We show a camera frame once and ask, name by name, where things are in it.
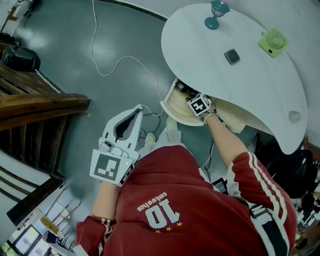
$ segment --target red jersey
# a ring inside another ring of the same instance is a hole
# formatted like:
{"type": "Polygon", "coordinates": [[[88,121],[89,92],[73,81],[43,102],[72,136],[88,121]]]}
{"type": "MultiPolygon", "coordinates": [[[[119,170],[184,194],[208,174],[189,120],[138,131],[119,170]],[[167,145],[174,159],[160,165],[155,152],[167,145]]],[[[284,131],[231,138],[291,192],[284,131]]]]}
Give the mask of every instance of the red jersey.
{"type": "Polygon", "coordinates": [[[266,256],[248,206],[263,205],[295,242],[297,218],[289,196],[250,152],[228,168],[229,195],[213,190],[187,149],[166,146],[137,162],[119,191],[115,221],[87,217],[76,243],[89,256],[266,256]]]}

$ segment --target shoe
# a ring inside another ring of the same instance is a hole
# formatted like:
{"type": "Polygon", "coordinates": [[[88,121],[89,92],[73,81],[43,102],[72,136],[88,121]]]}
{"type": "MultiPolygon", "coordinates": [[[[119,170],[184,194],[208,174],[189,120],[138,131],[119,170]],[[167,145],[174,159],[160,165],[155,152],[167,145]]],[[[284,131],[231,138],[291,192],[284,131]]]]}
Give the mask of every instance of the shoe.
{"type": "Polygon", "coordinates": [[[169,116],[166,119],[166,128],[167,128],[167,130],[177,130],[178,129],[177,121],[169,116]]]}
{"type": "Polygon", "coordinates": [[[152,143],[156,143],[156,136],[153,133],[148,133],[145,136],[144,144],[147,145],[152,143]]]}

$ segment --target floor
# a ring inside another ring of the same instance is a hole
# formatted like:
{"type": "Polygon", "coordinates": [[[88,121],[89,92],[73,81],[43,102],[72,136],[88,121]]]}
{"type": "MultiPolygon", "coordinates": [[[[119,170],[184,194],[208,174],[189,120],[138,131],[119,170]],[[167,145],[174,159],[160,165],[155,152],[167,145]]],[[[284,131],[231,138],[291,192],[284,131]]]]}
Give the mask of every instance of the floor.
{"type": "MultiPolygon", "coordinates": [[[[95,1],[98,29],[93,53],[102,73],[109,73],[126,55],[139,59],[158,79],[164,98],[175,76],[161,50],[161,33],[165,22],[125,6],[95,1]]],[[[63,146],[60,171],[82,205],[75,219],[83,220],[90,211],[99,182],[89,177],[92,150],[98,148],[107,121],[138,104],[160,113],[157,84],[153,76],[135,60],[126,58],[108,76],[100,76],[91,57],[90,44],[95,29],[91,0],[46,0],[21,26],[16,36],[41,59],[40,71],[67,93],[81,93],[92,99],[89,117],[75,116],[63,146]]],[[[163,130],[167,115],[161,116],[163,130]]],[[[146,116],[142,128],[147,132],[157,126],[158,118],[146,116]]],[[[208,127],[179,125],[182,142],[200,166],[209,156],[211,134],[208,127]]],[[[239,134],[248,145],[256,130],[246,127],[239,134]]],[[[144,141],[140,140],[138,149],[144,141]]],[[[217,149],[213,149],[210,168],[215,181],[225,172],[217,149]]]]}

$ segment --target small portable fan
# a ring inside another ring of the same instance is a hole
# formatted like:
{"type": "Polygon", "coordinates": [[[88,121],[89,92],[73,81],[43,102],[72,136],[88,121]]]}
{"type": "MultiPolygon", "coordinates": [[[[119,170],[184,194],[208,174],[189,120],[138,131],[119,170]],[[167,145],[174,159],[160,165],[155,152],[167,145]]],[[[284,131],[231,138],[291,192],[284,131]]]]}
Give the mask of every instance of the small portable fan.
{"type": "Polygon", "coordinates": [[[282,49],[288,45],[287,39],[275,27],[270,28],[262,34],[263,36],[259,42],[259,46],[273,58],[277,57],[282,49]]]}

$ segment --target white pants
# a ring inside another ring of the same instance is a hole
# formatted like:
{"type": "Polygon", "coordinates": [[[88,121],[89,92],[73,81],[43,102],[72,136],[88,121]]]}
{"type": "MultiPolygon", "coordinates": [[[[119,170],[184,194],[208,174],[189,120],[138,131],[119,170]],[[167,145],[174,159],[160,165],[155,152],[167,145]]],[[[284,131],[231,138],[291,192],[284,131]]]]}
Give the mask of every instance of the white pants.
{"type": "Polygon", "coordinates": [[[138,151],[138,153],[141,159],[156,149],[176,145],[181,145],[187,148],[181,142],[181,131],[179,131],[178,128],[168,130],[167,127],[165,127],[157,142],[149,142],[145,144],[144,147],[138,151]]]}

